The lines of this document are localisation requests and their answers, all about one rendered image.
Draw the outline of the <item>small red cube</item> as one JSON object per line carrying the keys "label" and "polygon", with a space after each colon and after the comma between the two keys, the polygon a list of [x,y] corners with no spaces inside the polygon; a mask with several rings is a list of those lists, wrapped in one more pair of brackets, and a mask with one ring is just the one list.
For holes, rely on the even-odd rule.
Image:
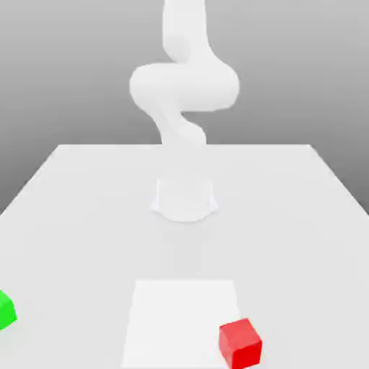
{"label": "small red cube", "polygon": [[221,325],[218,346],[229,369],[260,364],[262,339],[248,318]]}

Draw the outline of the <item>small green cube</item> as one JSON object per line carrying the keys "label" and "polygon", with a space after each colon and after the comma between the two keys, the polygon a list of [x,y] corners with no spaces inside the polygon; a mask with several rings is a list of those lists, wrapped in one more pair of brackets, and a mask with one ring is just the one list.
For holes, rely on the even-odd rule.
{"label": "small green cube", "polygon": [[0,290],[0,330],[7,328],[17,320],[17,312],[12,299]]}

